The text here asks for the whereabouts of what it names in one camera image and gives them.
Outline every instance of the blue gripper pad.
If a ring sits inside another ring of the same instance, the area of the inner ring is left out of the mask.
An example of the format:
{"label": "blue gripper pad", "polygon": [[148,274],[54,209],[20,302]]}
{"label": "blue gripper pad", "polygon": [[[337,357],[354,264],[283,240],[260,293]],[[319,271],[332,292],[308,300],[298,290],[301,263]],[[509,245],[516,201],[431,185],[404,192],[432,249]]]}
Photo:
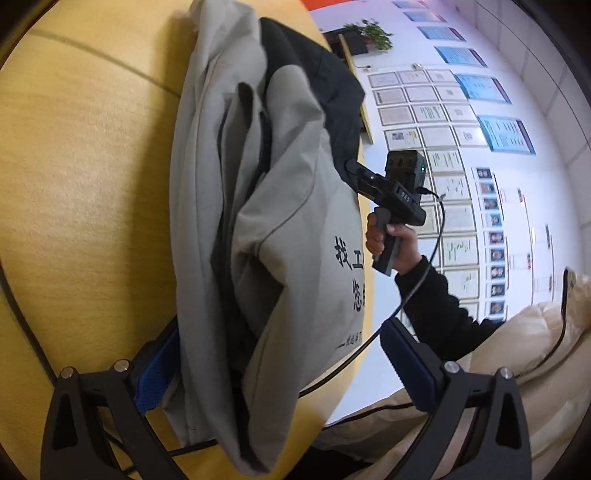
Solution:
{"label": "blue gripper pad", "polygon": [[417,410],[435,413],[444,388],[441,360],[417,343],[397,318],[386,320],[379,341]]}
{"label": "blue gripper pad", "polygon": [[136,380],[134,402],[142,415],[158,407],[170,382],[180,370],[178,326],[175,323],[163,333],[166,334],[164,338],[159,337],[157,342],[148,344],[159,348],[144,360],[141,373]]}

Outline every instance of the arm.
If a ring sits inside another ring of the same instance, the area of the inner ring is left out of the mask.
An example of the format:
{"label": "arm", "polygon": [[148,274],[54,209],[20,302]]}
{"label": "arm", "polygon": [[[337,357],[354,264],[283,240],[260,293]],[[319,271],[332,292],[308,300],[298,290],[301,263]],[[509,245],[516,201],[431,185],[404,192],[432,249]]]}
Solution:
{"label": "arm", "polygon": [[500,323],[488,319],[481,324],[459,306],[458,299],[447,292],[447,279],[437,273],[422,257],[406,275],[396,275],[400,296],[404,298],[417,284],[426,269],[423,285],[404,307],[421,342],[426,343],[442,360],[458,360],[474,351]]}
{"label": "arm", "polygon": [[[426,269],[425,282],[412,296],[404,310],[421,342],[426,343],[442,360],[458,360],[476,349],[500,324],[483,320],[481,324],[460,308],[458,299],[447,291],[447,279],[429,265],[418,252],[417,234],[404,225],[388,225],[388,233],[402,238],[400,253],[394,261],[398,271],[396,284],[404,298],[417,284]],[[384,250],[384,234],[376,226],[374,214],[368,217],[366,246],[375,254]]]}

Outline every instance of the device handle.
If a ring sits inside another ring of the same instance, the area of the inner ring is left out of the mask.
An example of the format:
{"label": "device handle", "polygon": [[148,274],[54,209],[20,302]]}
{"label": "device handle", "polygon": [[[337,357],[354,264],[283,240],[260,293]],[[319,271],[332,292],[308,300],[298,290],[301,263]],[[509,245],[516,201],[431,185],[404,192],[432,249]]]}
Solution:
{"label": "device handle", "polygon": [[400,253],[402,239],[397,236],[388,235],[386,226],[392,219],[392,214],[388,209],[384,207],[376,207],[374,213],[378,218],[378,228],[384,232],[384,251],[379,255],[374,255],[374,263],[372,266],[378,272],[390,276],[392,274],[394,259]]}

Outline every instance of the black fabric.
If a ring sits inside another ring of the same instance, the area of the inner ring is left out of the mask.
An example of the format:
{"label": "black fabric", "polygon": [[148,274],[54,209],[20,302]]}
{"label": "black fabric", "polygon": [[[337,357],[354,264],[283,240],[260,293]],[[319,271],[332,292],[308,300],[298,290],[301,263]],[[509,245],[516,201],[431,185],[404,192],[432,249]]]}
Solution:
{"label": "black fabric", "polygon": [[308,449],[285,480],[343,480],[371,463],[353,460],[334,450]]}
{"label": "black fabric", "polygon": [[286,65],[299,65],[326,117],[333,162],[340,178],[348,182],[345,163],[357,159],[361,132],[360,108],[365,92],[340,58],[301,33],[270,18],[261,18],[261,44],[267,54],[265,89],[273,74]]}
{"label": "black fabric", "polygon": [[447,292],[447,279],[425,257],[406,275],[396,275],[401,297],[411,291],[427,268],[425,282],[404,311],[420,342],[430,346],[441,360],[458,360],[474,351],[502,323],[474,321],[466,309],[460,308],[458,299]]}

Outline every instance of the blue poster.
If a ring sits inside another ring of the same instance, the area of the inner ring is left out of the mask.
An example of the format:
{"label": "blue poster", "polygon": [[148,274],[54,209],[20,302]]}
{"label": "blue poster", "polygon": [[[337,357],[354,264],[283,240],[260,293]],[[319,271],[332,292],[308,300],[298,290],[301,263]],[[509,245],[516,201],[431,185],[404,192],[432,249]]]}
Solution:
{"label": "blue poster", "polygon": [[425,12],[423,10],[404,12],[404,15],[410,18],[413,22],[445,22],[441,15],[434,12]]}
{"label": "blue poster", "polygon": [[462,73],[456,74],[456,79],[470,100],[511,103],[505,89],[496,78]]}
{"label": "blue poster", "polygon": [[521,120],[504,116],[479,116],[478,121],[493,152],[535,155],[530,136]]}
{"label": "blue poster", "polygon": [[449,27],[419,27],[423,35],[429,40],[457,40],[466,41],[455,28]]}
{"label": "blue poster", "polygon": [[461,47],[435,47],[445,63],[452,65],[470,65],[473,67],[486,67],[484,60],[472,48]]}
{"label": "blue poster", "polygon": [[416,0],[399,0],[398,2],[392,2],[398,8],[428,8],[423,2],[417,2]]}

